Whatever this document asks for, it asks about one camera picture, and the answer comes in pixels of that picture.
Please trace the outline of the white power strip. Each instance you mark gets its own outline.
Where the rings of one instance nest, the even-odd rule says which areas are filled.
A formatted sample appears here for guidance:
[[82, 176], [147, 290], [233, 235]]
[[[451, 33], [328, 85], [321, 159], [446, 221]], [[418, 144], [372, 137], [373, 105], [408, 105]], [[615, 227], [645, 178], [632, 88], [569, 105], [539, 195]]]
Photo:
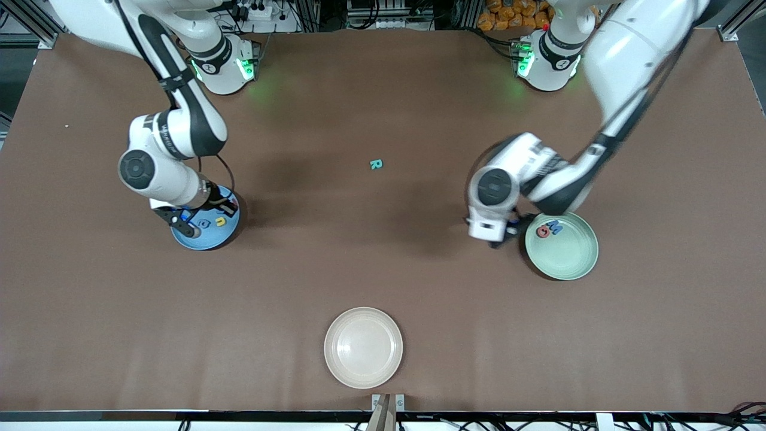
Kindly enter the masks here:
[[280, 0], [232, 0], [228, 8], [236, 22], [272, 22], [284, 20], [284, 6]]

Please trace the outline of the white equipment box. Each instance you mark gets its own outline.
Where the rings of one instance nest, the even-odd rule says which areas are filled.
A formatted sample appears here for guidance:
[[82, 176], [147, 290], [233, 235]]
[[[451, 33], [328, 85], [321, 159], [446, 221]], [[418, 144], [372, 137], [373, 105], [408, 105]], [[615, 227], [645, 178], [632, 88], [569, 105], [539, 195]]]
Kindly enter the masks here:
[[345, 0], [345, 27], [356, 30], [400, 29], [429, 31], [435, 14], [433, 0]]

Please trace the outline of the beige plate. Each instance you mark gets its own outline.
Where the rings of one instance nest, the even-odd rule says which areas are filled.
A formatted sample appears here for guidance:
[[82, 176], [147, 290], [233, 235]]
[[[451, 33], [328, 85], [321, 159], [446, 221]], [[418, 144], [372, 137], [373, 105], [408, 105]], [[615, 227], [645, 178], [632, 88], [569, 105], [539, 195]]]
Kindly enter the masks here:
[[404, 357], [404, 338], [387, 313], [357, 306], [331, 322], [323, 351], [326, 366], [337, 381], [368, 390], [386, 384], [397, 373]]

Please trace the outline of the mint green plate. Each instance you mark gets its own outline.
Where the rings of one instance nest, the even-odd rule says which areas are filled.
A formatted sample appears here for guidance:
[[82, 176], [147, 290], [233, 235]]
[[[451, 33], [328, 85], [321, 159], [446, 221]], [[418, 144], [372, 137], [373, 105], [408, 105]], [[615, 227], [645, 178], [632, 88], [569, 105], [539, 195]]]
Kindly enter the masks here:
[[[553, 220], [560, 221], [563, 231], [539, 238], [536, 229]], [[571, 212], [559, 216], [537, 215], [526, 230], [524, 246], [531, 264], [547, 277], [559, 281], [577, 280], [588, 275], [595, 267], [600, 251], [590, 224]]]

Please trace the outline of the small metal bracket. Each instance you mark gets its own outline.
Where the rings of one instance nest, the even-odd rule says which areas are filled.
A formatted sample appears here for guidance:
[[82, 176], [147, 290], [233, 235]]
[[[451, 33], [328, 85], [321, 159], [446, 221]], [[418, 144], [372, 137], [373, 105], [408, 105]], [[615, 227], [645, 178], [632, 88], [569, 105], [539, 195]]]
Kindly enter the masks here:
[[378, 408], [378, 404], [383, 404], [384, 410], [391, 410], [394, 412], [405, 412], [405, 395], [403, 394], [380, 394], [376, 393], [371, 395], [371, 410], [375, 411]]

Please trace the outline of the blue plate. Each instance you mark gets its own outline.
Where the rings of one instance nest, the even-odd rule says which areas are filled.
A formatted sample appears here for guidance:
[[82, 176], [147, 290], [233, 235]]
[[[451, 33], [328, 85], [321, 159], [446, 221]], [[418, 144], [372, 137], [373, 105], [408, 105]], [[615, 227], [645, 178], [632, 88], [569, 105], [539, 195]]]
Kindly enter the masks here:
[[[195, 222], [198, 219], [205, 218], [208, 219], [211, 224], [207, 229], [200, 230], [200, 237], [198, 238], [183, 237], [180, 233], [176, 232], [175, 229], [171, 228], [172, 235], [176, 242], [180, 243], [184, 248], [194, 251], [208, 251], [220, 248], [230, 242], [235, 236], [235, 231], [238, 228], [238, 224], [240, 224], [242, 215], [238, 197], [233, 191], [225, 186], [217, 186], [217, 188], [214, 189], [213, 197], [223, 198], [224, 202], [222, 204], [227, 201], [235, 202], [239, 207], [239, 211], [236, 214], [227, 214], [222, 210], [222, 204], [214, 208], [207, 208], [207, 210], [203, 210], [203, 208], [195, 208], [197, 214], [193, 217], [192, 223], [196, 224]], [[218, 217], [227, 218], [227, 224], [218, 228], [215, 224], [215, 219]]]

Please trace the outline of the pile of orange objects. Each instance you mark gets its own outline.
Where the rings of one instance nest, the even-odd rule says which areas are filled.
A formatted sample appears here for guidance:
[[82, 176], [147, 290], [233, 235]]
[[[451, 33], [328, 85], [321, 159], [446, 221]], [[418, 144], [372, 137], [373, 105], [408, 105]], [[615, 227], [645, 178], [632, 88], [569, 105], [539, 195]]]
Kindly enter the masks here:
[[485, 0], [476, 27], [483, 32], [526, 27], [547, 30], [563, 11], [549, 0]]

